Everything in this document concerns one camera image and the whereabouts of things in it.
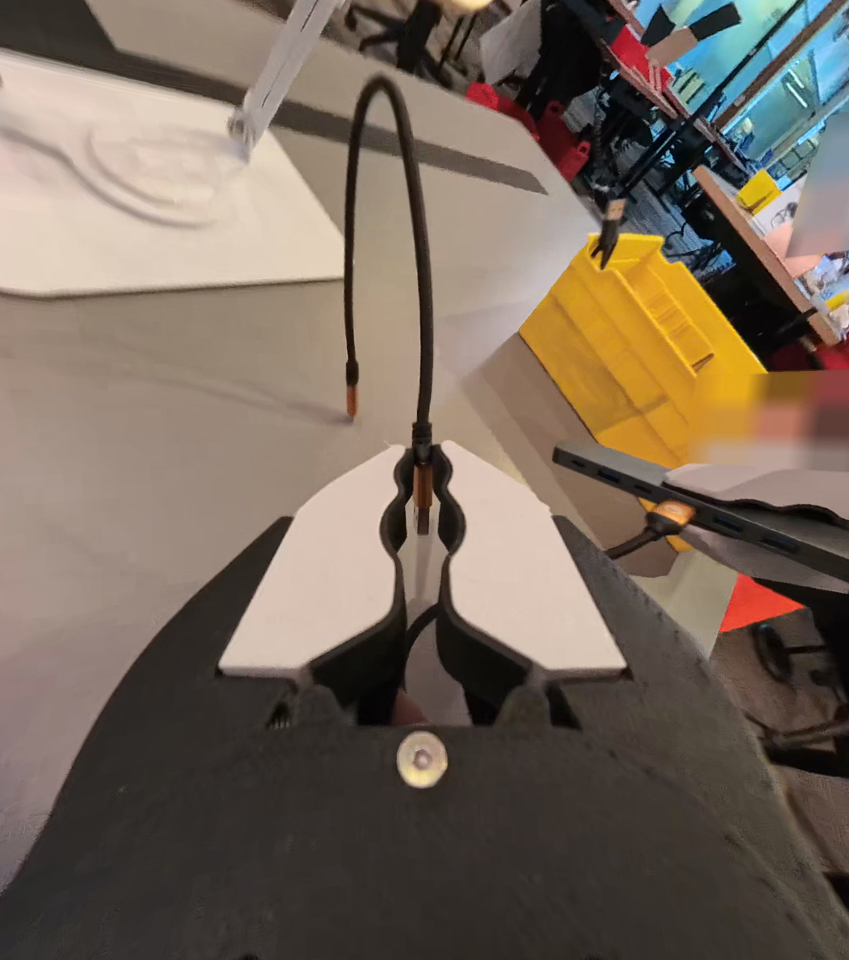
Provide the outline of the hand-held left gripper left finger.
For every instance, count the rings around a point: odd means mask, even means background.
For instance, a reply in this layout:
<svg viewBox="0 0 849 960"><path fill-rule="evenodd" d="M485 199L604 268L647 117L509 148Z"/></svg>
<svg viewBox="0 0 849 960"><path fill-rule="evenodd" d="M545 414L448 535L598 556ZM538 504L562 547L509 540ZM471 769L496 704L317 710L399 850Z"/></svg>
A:
<svg viewBox="0 0 849 960"><path fill-rule="evenodd" d="M405 612L408 450L394 444L297 510L218 661L228 677L315 679Z"/></svg>

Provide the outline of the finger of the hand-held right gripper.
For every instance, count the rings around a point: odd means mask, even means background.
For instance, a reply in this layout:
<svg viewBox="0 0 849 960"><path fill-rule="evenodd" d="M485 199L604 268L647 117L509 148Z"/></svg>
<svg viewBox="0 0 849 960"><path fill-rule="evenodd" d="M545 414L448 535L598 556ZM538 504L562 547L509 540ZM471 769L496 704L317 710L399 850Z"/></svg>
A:
<svg viewBox="0 0 849 960"><path fill-rule="evenodd" d="M667 471L663 484L716 502L816 509L849 522L846 470L692 463Z"/></svg>
<svg viewBox="0 0 849 960"><path fill-rule="evenodd" d="M752 543L724 534L688 526L682 539L719 564L754 581L769 581L834 594L849 594L849 582L778 556Z"/></svg>

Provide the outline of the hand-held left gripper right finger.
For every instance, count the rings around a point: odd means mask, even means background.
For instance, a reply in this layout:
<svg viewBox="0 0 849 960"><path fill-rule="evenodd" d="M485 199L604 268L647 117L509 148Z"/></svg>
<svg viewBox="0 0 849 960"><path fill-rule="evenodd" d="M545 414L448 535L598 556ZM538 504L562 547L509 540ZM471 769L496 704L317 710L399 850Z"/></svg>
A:
<svg viewBox="0 0 849 960"><path fill-rule="evenodd" d="M622 675L625 657L551 508L462 445L440 452L450 612L533 675Z"/></svg>

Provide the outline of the black usb hub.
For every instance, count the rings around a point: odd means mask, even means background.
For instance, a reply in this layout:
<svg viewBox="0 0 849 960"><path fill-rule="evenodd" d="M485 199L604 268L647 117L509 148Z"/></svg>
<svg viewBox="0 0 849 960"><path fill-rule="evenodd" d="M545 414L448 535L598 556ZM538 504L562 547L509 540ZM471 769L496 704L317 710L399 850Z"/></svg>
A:
<svg viewBox="0 0 849 960"><path fill-rule="evenodd" d="M749 503L721 503L666 486L666 470L657 464L603 446L558 444L558 466L649 501L675 502L692 510L683 527L698 526L737 539L804 567L849 583L849 521L824 510L776 510Z"/></svg>

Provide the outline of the orange mat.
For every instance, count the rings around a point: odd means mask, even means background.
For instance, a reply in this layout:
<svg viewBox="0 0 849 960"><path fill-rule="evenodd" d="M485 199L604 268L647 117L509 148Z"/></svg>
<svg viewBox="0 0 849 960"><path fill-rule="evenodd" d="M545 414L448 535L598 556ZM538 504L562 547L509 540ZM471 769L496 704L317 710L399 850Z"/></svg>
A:
<svg viewBox="0 0 849 960"><path fill-rule="evenodd" d="M803 605L740 574L717 632L724 634L801 611Z"/></svg>

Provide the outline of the yellow plastic bin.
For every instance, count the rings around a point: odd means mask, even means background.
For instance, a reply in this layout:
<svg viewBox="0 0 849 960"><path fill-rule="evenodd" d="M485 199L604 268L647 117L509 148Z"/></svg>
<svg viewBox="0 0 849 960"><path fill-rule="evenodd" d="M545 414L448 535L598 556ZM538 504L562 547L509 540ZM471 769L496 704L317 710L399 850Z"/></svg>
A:
<svg viewBox="0 0 849 960"><path fill-rule="evenodd" d="M699 402L766 372L664 239L591 234L518 330L593 438L668 469L691 462Z"/></svg>

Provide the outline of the wooden table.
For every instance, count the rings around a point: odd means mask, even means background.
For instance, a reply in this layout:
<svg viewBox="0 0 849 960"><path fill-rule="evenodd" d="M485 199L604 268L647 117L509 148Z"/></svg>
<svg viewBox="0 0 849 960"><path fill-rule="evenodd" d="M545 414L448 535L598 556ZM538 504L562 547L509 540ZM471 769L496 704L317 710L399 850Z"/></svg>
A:
<svg viewBox="0 0 849 960"><path fill-rule="evenodd" d="M692 175L710 205L714 208L721 239L733 239L726 246L738 264L749 270L755 285L762 288L768 300L786 308L798 324L798 337L808 347L834 347L840 342L839 332L831 323L827 308L820 299L812 299L792 277L783 260L768 246L756 221L738 204L732 186L708 167L699 165Z"/></svg>

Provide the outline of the small yellow box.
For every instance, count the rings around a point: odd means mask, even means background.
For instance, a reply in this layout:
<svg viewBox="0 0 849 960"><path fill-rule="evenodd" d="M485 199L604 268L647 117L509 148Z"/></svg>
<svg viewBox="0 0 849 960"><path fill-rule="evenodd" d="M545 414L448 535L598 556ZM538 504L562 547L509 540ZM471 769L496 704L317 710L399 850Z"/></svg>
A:
<svg viewBox="0 0 849 960"><path fill-rule="evenodd" d="M755 216L782 195L776 179L767 169L757 171L736 193L740 209Z"/></svg>

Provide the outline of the white stand base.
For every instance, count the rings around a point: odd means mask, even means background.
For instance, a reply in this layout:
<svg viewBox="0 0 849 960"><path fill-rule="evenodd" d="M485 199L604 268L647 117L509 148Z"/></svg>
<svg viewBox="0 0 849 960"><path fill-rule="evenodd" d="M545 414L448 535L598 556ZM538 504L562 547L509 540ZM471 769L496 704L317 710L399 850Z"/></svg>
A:
<svg viewBox="0 0 849 960"><path fill-rule="evenodd" d="M0 106L91 130L223 132L229 107L0 49ZM226 188L219 219L148 222L93 192L56 156L0 135L0 294L57 298L343 278L341 232L273 135Z"/></svg>

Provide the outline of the red plastic container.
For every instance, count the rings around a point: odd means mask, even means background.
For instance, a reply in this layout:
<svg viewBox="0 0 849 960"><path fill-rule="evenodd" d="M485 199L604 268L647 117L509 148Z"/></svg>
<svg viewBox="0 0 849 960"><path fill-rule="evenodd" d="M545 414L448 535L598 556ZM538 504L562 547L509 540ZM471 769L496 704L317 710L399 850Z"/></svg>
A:
<svg viewBox="0 0 849 960"><path fill-rule="evenodd" d="M568 126L564 113L560 102L549 102L534 120L534 134L540 149L570 184L591 159L591 142Z"/></svg>
<svg viewBox="0 0 849 960"><path fill-rule="evenodd" d="M492 113L514 120L526 129L534 141L540 141L536 122L528 111L490 84L481 81L472 82L466 90L466 100Z"/></svg>

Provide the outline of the black office chair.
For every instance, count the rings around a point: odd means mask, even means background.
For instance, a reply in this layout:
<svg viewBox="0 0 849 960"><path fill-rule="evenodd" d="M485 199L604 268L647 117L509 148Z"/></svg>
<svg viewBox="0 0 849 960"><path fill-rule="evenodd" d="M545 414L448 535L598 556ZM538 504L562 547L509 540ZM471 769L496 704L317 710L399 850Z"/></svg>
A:
<svg viewBox="0 0 849 960"><path fill-rule="evenodd" d="M405 18L386 14L376 8L350 2L344 15L346 29L355 33L359 17L367 18L383 27L378 33L363 37L358 43L358 52L393 44L395 68L409 75L427 77L447 87L444 73L445 58L438 60L428 49L432 33L445 15L459 19L472 17L484 10L489 1L416 1Z"/></svg>

